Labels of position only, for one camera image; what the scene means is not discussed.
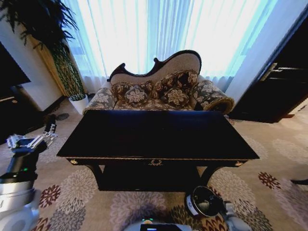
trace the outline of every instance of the patterned rug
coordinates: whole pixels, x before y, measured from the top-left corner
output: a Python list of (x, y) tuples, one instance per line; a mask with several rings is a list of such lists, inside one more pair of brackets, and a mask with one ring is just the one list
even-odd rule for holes
[[(35, 231), (121, 231), (144, 216), (188, 224), (193, 230), (227, 230), (220, 216), (193, 219), (184, 208), (184, 193), (98, 191), (90, 170), (55, 156), (82, 116), (69, 101), (54, 113), (70, 116), (57, 121), (59, 138), (39, 156), (35, 187), (42, 196)], [(254, 231), (308, 231), (308, 186), (290, 182), (308, 178), (308, 109), (276, 124), (230, 122), (260, 160), (220, 169), (210, 181), (213, 191), (231, 201), (237, 215)], [(6, 145), (1, 145), (1, 173), (11, 156)]]

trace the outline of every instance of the television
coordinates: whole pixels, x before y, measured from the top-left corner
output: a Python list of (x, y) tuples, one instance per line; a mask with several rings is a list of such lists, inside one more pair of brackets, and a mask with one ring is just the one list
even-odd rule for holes
[(1, 60), (1, 90), (23, 83), (28, 83), (30, 80), (11, 57), (3, 44), (0, 42), (0, 60)]

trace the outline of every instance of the potted plant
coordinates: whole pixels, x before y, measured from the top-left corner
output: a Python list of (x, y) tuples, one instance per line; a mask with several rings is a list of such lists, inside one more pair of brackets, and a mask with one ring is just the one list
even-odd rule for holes
[(61, 0), (2, 0), (1, 2), (0, 11), (5, 10), (5, 13), (0, 20), (6, 18), (13, 32), (15, 25), (21, 24), (25, 28), (21, 33), (24, 44), (27, 42), (27, 36), (31, 35), (39, 41), (34, 48), (47, 47), (70, 102), (82, 114), (89, 101), (66, 42), (67, 39), (73, 39), (73, 36), (64, 27), (77, 29), (70, 9)]

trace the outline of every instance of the table leg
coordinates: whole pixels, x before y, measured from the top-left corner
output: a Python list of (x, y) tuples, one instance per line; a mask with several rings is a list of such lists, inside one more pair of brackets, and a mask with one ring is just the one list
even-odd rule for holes
[(214, 172), (216, 172), (218, 169), (222, 168), (223, 166), (208, 166), (206, 169), (203, 171), (201, 175), (201, 183), (204, 186), (207, 186), (209, 180), (211, 179), (212, 175)]
[(308, 185), (308, 179), (306, 180), (291, 180), (294, 184)]
[(103, 179), (103, 172), (101, 168), (99, 167), (99, 165), (85, 165), (85, 166), (87, 166), (92, 171), (93, 175), (95, 176), (98, 189), (100, 189)]

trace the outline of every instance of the drawer handle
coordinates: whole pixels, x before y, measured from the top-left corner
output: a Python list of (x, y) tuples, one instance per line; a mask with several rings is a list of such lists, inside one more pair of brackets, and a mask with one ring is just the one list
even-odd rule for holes
[(151, 162), (149, 163), (149, 165), (152, 165), (152, 166), (162, 166), (163, 163), (161, 160), (151, 160)]

